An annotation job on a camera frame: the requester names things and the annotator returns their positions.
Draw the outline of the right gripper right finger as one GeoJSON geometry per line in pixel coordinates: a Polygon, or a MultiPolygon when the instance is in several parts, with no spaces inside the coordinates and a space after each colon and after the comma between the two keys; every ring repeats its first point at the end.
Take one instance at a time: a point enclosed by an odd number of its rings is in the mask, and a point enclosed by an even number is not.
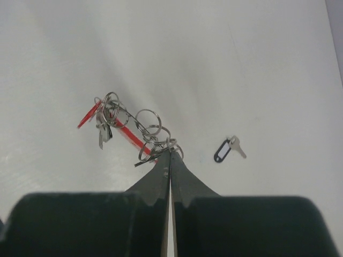
{"type": "Polygon", "coordinates": [[[176,256],[338,256],[312,201],[221,196],[170,155],[176,256]]]}

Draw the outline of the red handled key organizer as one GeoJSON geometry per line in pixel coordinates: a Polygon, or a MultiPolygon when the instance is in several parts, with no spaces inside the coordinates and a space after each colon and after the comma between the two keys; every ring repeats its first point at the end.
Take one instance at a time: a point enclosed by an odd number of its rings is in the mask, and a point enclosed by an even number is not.
{"type": "Polygon", "coordinates": [[[119,130],[138,148],[138,162],[135,167],[145,163],[156,163],[164,152],[178,152],[181,158],[184,158],[183,149],[177,139],[172,137],[170,130],[162,125],[157,112],[151,109],[141,109],[133,115],[114,92],[105,95],[100,106],[103,119],[101,125],[119,130]],[[153,115],[156,122],[144,125],[138,119],[140,114],[144,113],[153,115]]]}

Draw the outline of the black tag key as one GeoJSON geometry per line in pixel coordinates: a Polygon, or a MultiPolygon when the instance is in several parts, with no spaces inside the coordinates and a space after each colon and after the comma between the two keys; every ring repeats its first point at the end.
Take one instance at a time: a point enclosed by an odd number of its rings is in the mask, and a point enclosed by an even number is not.
{"type": "Polygon", "coordinates": [[[101,112],[96,114],[96,127],[99,130],[99,147],[103,149],[103,144],[112,139],[113,135],[101,112]]]}
{"type": "Polygon", "coordinates": [[[231,151],[238,152],[243,158],[247,158],[247,155],[240,146],[240,140],[237,136],[227,138],[218,150],[215,152],[213,158],[216,163],[221,163],[231,151]]]}

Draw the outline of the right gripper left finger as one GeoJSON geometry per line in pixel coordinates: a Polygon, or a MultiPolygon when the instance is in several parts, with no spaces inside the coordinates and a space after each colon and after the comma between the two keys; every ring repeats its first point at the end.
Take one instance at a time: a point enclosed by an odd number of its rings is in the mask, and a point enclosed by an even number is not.
{"type": "Polygon", "coordinates": [[[1,256],[166,256],[171,156],[124,192],[24,195],[1,228],[1,256]]]}

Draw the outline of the red tag key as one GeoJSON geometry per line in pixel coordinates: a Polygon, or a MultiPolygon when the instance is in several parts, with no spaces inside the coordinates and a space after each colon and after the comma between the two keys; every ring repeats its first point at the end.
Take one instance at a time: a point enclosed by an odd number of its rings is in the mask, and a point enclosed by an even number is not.
{"type": "Polygon", "coordinates": [[[77,125],[77,129],[80,129],[87,121],[92,120],[97,112],[101,109],[103,101],[99,97],[94,98],[94,106],[87,112],[87,114],[81,119],[77,125]]]}

